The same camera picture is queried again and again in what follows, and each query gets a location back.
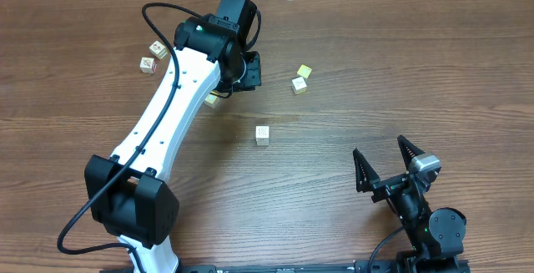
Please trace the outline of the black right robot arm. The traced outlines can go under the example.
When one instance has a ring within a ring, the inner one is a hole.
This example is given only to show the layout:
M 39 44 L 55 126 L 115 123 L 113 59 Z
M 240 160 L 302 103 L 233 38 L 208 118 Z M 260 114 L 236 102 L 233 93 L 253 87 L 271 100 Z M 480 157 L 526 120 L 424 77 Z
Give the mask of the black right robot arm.
M 397 137 L 406 171 L 382 180 L 365 156 L 353 150 L 356 190 L 371 192 L 373 202 L 386 201 L 400 220 L 400 227 L 386 236 L 373 250 L 368 261 L 356 262 L 366 272 L 468 272 L 464 252 L 466 217 L 454 208 L 432 210 L 424 197 L 441 171 L 441 161 L 416 147 L 406 137 Z M 380 249 L 404 231 L 412 249 L 399 252 L 394 260 L 379 262 Z

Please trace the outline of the letter B wooden block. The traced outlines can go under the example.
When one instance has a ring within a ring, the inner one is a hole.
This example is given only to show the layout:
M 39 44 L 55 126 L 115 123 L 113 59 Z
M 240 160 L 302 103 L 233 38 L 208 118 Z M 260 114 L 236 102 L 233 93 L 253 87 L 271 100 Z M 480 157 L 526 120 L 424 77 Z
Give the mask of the letter B wooden block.
M 255 140 L 258 146 L 268 146 L 270 144 L 270 127 L 266 125 L 257 126 Z

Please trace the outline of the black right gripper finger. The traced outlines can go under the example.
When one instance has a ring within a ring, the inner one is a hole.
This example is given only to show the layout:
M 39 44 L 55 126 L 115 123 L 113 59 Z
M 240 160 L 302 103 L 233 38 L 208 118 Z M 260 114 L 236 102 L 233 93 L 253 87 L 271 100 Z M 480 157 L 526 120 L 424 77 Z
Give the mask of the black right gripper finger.
M 404 135 L 400 135 L 397 137 L 397 143 L 399 145 L 401 155 L 406 166 L 406 170 L 421 170 L 421 156 L 424 155 L 425 152 L 422 149 L 416 147 Z
M 358 192 L 373 190 L 373 185 L 380 182 L 380 176 L 358 149 L 353 150 L 353 158 L 355 162 L 356 190 Z

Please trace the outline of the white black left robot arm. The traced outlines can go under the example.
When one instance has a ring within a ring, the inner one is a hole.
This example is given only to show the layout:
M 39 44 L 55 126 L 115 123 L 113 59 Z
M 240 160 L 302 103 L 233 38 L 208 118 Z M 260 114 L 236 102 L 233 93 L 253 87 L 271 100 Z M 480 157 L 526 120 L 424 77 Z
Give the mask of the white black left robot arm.
M 250 0 L 221 0 L 214 14 L 192 13 L 167 44 L 169 66 L 131 133 L 108 158 L 84 169 L 94 220 L 117 236 L 130 272 L 178 272 L 169 234 L 179 201 L 168 186 L 174 158 L 201 104 L 213 92 L 227 99 L 261 84 L 259 54 L 248 40 L 261 22 Z

